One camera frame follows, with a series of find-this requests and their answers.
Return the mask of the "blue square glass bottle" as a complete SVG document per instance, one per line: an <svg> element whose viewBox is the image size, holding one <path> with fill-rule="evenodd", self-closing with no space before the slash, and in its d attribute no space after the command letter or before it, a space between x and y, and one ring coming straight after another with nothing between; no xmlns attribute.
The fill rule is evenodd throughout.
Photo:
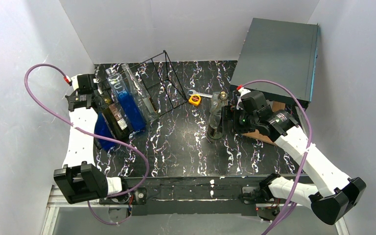
<svg viewBox="0 0 376 235"><path fill-rule="evenodd" d="M118 102L120 103L124 113L128 117L134 131L145 130L145 121L139 108L135 104L130 92L128 91L124 79L121 74L114 68L106 70L107 80L114 92Z"/></svg>

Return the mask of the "clear glass bottle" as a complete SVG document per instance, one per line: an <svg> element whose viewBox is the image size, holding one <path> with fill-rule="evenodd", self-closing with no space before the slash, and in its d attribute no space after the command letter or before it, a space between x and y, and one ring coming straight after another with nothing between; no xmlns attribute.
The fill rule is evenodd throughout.
<svg viewBox="0 0 376 235"><path fill-rule="evenodd" d="M122 69L128 79L130 91L134 101L141 111L145 121L152 123L159 118L158 110L153 104L152 97L143 84L139 82L127 63L123 63Z"/></svg>

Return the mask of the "dark green wine bottle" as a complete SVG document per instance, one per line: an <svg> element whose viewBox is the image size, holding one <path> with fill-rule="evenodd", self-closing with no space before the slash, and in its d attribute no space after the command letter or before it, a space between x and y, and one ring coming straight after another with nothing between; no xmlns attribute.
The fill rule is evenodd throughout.
<svg viewBox="0 0 376 235"><path fill-rule="evenodd" d="M102 115L107 123L108 129L112 136L120 141L127 141L130 135L130 129L121 115L116 104L108 96L102 97L104 101L104 109L102 110Z"/></svg>

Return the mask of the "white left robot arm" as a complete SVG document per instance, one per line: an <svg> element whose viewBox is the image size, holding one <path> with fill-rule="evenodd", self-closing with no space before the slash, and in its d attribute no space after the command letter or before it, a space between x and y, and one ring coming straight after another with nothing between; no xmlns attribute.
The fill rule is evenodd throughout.
<svg viewBox="0 0 376 235"><path fill-rule="evenodd" d="M98 115L94 74L72 77L73 92L66 96L70 121L67 154L61 169L54 171L54 181L69 204L106 198L123 190L119 177L106 177L94 162L94 128Z"/></svg>

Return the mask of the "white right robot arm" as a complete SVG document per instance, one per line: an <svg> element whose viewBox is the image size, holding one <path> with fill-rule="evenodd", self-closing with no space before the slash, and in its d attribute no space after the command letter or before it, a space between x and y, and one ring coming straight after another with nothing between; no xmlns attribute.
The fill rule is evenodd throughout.
<svg viewBox="0 0 376 235"><path fill-rule="evenodd" d="M308 139L295 118L286 110L273 111L260 91L240 90L240 106L226 105L222 119L233 123L233 130L245 134L257 130L282 148L312 180L313 185L295 184L272 173L259 183L258 190L243 193L244 201L287 199L310 208L328 225L335 224L356 206L366 189L360 177L351 178L339 170Z"/></svg>

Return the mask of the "blue bottle with silver cap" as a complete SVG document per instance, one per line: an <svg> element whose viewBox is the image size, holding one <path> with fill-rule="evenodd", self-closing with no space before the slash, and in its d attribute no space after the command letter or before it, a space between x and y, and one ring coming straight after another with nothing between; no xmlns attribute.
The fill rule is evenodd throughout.
<svg viewBox="0 0 376 235"><path fill-rule="evenodd" d="M94 127L94 134L104 136L107 138L115 139L115 137L112 135L108 124L105 121L105 118L103 117L102 113L98 113L97 115L97 121L95 123ZM98 149L103 149L105 152L108 152L111 148L114 148L116 143L106 140L101 140L96 138L95 144Z"/></svg>

